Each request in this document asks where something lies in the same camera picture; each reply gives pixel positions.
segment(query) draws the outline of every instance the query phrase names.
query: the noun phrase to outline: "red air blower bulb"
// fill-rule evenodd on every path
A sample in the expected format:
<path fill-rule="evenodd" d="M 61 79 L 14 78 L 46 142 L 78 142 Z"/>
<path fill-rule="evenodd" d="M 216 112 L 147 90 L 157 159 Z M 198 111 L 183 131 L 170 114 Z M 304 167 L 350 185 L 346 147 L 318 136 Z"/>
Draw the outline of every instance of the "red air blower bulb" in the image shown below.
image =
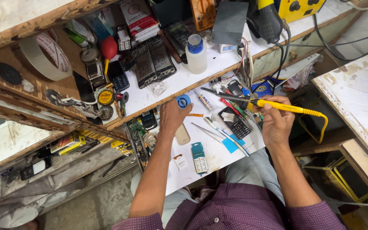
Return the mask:
<path fill-rule="evenodd" d="M 107 74 L 109 61 L 117 54 L 117 43 L 112 36 L 108 36 L 103 40 L 100 46 L 102 55 L 105 57 L 105 74 Z"/>

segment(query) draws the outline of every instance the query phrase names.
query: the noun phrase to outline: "toothbrush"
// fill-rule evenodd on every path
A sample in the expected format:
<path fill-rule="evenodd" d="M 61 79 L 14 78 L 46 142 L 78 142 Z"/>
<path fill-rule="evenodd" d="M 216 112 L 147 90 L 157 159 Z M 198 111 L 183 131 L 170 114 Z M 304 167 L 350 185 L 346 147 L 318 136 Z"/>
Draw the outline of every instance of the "toothbrush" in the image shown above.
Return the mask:
<path fill-rule="evenodd" d="M 242 147 L 238 142 L 236 142 L 232 137 L 230 137 L 227 133 L 225 133 L 222 129 L 215 127 L 212 124 L 212 120 L 209 117 L 205 117 L 204 120 L 214 129 L 218 130 L 218 132 L 222 133 L 224 136 L 226 136 L 228 139 L 230 139 L 244 154 L 245 156 L 249 156 L 249 153 L 246 149 Z"/>

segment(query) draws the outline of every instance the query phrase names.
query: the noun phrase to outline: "gray pants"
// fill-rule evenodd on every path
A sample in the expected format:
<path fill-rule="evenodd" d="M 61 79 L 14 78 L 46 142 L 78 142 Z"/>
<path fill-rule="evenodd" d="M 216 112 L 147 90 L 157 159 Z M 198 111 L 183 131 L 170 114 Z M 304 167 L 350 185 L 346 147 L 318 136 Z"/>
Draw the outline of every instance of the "gray pants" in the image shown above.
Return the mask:
<path fill-rule="evenodd" d="M 141 173 L 137 173 L 132 179 L 130 189 L 133 196 L 136 193 L 140 178 Z M 269 158 L 265 152 L 265 148 L 259 149 L 249 157 L 244 157 L 228 165 L 225 174 L 225 182 L 245 183 L 265 187 L 272 191 L 283 202 L 283 204 L 285 204 L 282 192 L 280 191 L 276 172 L 269 163 Z M 179 189 L 166 196 L 163 207 L 163 216 L 161 217 L 163 227 L 166 227 L 167 222 L 177 210 L 177 207 L 186 199 L 196 202 L 184 189 Z"/>

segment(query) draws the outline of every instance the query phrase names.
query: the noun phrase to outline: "red wire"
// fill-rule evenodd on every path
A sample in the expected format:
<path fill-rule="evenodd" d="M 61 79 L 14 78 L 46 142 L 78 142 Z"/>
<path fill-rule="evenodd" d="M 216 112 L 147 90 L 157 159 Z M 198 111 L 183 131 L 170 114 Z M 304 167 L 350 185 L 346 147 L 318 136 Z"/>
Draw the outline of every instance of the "red wire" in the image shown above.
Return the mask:
<path fill-rule="evenodd" d="M 244 52 L 244 54 L 242 55 L 241 63 L 239 64 L 239 67 L 238 67 L 238 69 L 235 71 L 234 75 L 233 75 L 233 76 L 230 76 L 229 78 L 226 78 L 226 79 L 221 78 L 222 80 L 230 79 L 230 78 L 232 78 L 232 77 L 234 77 L 234 76 L 236 75 L 236 73 L 238 72 L 239 68 L 241 68 L 242 61 L 244 60 L 244 56 L 245 56 L 245 52 Z"/>

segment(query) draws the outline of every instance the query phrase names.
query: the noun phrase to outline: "person's hand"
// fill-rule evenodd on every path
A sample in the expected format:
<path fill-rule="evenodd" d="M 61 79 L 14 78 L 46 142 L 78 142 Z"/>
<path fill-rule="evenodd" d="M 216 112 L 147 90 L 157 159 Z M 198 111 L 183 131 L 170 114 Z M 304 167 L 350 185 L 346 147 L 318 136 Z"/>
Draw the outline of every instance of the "person's hand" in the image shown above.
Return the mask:
<path fill-rule="evenodd" d="M 260 99 L 291 105 L 287 97 L 265 95 Z M 263 108 L 253 106 L 253 110 L 263 115 L 262 137 L 269 151 L 276 147 L 289 147 L 288 139 L 295 119 L 294 113 L 275 109 L 270 104 L 265 104 Z"/>
<path fill-rule="evenodd" d="M 191 112 L 194 104 L 191 103 L 185 108 L 180 108 L 175 99 L 164 103 L 160 111 L 160 133 L 169 137 L 174 137 L 175 132 L 183 123 L 184 118 Z"/>

